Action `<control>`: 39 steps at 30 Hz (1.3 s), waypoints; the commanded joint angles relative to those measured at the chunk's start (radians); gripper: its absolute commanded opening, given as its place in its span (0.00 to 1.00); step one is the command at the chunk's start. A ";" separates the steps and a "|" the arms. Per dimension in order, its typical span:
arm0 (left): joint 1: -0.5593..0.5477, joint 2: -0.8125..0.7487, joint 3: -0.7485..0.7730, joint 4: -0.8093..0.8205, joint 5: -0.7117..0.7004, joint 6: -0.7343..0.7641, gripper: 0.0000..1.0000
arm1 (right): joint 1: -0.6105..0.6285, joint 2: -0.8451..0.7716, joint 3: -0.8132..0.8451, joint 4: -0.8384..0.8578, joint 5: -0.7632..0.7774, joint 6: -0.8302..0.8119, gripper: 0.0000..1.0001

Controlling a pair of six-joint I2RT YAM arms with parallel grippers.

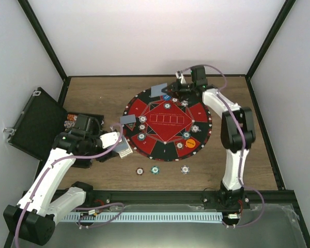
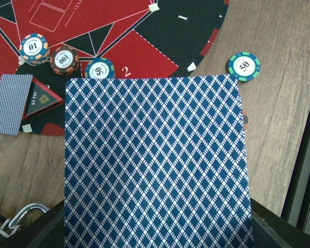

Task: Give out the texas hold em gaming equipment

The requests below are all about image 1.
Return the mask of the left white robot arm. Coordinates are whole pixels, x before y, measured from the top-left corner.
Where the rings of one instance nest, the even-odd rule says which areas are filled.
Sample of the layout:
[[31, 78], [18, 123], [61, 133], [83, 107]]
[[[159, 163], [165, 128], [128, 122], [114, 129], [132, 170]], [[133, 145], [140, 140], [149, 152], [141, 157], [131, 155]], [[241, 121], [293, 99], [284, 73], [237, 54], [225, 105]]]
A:
[[76, 160], [100, 158], [119, 144], [123, 130], [110, 129], [103, 132], [98, 119], [79, 114], [73, 127], [55, 137], [49, 157], [30, 189], [15, 206], [8, 205], [4, 210], [15, 247], [20, 247], [21, 239], [45, 245], [69, 212], [78, 206], [88, 209], [95, 204], [95, 195], [88, 184], [71, 186], [56, 200], [53, 196]]

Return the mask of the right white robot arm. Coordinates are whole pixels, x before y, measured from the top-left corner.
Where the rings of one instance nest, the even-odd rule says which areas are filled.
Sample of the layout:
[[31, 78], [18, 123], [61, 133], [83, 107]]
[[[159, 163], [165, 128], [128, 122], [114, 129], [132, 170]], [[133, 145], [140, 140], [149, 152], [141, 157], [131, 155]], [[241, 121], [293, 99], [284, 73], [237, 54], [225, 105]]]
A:
[[176, 80], [162, 92], [178, 100], [198, 97], [221, 118], [221, 142], [226, 150], [226, 165], [218, 198], [223, 207], [231, 208], [243, 197], [246, 157], [256, 139], [254, 118], [249, 107], [241, 107], [222, 94], [227, 81], [221, 87], [209, 85], [206, 68], [205, 64], [189, 67], [191, 83], [185, 81], [185, 70], [177, 71]]

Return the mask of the blue orange chip stack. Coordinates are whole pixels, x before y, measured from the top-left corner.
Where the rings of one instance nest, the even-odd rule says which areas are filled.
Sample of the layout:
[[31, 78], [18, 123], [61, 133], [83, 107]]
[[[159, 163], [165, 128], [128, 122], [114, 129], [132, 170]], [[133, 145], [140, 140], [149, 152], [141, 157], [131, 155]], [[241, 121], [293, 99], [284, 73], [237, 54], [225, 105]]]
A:
[[188, 174], [190, 172], [190, 168], [188, 166], [184, 165], [181, 167], [181, 172], [183, 174]]

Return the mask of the blue white chip seat three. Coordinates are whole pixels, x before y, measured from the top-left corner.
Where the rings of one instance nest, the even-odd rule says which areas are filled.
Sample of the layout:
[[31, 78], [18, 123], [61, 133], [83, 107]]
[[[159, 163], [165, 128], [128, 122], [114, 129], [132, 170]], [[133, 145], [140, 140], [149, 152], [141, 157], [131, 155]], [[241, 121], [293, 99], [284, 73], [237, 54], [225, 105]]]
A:
[[140, 116], [140, 117], [139, 117], [139, 121], [140, 121], [141, 123], [145, 123], [146, 120], [147, 120], [147, 117], [146, 117], [146, 116]]

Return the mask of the blue small blind button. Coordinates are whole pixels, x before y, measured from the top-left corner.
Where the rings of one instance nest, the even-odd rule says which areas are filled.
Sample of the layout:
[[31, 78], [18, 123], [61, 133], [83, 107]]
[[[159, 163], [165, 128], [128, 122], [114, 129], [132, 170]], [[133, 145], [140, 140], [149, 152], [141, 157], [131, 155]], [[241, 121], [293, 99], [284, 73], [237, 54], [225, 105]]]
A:
[[163, 98], [163, 100], [165, 100], [165, 101], [169, 101], [169, 100], [171, 99], [171, 96], [169, 96], [169, 95], [163, 95], [162, 98]]

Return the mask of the blue white chip seat nine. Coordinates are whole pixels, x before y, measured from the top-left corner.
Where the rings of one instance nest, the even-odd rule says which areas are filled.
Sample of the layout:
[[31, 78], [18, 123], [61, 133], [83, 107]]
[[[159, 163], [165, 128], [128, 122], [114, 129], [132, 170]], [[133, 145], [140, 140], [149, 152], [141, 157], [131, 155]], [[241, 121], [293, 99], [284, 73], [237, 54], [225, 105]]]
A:
[[192, 131], [192, 132], [198, 132], [198, 131], [199, 131], [199, 126], [193, 125], [193, 126], [191, 127], [191, 131]]

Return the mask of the orange big blind button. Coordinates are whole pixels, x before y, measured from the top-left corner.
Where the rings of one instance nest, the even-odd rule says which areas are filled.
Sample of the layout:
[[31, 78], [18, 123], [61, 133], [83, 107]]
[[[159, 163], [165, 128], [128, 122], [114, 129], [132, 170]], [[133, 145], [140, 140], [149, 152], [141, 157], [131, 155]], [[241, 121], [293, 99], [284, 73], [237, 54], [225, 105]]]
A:
[[186, 147], [188, 148], [194, 148], [196, 146], [196, 141], [192, 138], [186, 140], [185, 142]]

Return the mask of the blue playing card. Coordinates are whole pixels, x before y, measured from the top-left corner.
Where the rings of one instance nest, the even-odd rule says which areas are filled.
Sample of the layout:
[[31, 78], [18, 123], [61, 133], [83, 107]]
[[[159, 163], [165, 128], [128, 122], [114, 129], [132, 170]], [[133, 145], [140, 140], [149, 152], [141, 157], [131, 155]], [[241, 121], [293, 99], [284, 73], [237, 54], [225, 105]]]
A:
[[160, 96], [165, 95], [165, 93], [163, 93], [162, 90], [166, 87], [167, 87], [167, 83], [152, 86], [150, 88], [151, 89], [150, 97], [154, 98], [154, 97], [160, 97]]
[[130, 124], [130, 123], [135, 123], [136, 122], [136, 117], [134, 114], [132, 115], [124, 115], [120, 117], [120, 124], [125, 125], [125, 124]]

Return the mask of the teal chip seat two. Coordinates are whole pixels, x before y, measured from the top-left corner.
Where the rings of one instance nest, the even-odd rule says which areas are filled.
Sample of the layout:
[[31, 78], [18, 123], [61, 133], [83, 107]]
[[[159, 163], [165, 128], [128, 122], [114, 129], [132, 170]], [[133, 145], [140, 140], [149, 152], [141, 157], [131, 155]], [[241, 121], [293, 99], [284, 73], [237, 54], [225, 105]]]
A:
[[138, 136], [137, 136], [137, 139], [139, 141], [143, 141], [145, 139], [146, 135], [144, 133], [139, 133]]

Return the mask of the teal chip stack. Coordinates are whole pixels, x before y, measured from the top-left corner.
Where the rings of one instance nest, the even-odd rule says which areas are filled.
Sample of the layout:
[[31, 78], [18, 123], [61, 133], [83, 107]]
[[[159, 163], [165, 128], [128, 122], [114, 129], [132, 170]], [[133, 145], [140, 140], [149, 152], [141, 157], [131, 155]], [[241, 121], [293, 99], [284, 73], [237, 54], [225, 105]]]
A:
[[151, 169], [150, 169], [150, 172], [154, 175], [158, 174], [160, 172], [160, 169], [158, 166], [153, 166]]

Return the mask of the brown 100 chip stack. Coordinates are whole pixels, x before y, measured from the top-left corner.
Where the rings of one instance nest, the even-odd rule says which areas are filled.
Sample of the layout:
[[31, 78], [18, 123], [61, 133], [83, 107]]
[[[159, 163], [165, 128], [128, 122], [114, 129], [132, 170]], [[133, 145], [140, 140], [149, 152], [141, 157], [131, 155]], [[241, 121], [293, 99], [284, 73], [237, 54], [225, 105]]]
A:
[[144, 173], [144, 169], [141, 168], [141, 167], [139, 167], [139, 168], [136, 169], [136, 173], [137, 173], [138, 175], [142, 175], [142, 174]]

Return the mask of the blue white chip seat seven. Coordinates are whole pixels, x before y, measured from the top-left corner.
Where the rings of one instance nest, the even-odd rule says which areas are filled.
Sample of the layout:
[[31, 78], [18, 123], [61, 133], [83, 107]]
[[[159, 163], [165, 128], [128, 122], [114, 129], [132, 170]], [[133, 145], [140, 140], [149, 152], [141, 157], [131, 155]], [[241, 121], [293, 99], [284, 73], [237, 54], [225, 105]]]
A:
[[188, 103], [188, 101], [183, 100], [183, 101], [181, 102], [181, 105], [182, 105], [182, 106], [188, 106], [189, 103]]

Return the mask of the teal chip seat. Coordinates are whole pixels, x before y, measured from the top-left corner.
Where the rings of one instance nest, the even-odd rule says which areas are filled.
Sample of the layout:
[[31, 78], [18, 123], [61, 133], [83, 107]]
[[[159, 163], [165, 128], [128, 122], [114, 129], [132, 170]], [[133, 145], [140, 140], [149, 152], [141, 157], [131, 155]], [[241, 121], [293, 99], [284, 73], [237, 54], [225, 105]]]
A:
[[166, 103], [166, 104], [164, 104], [164, 108], [168, 110], [171, 108], [171, 105], [169, 103]]

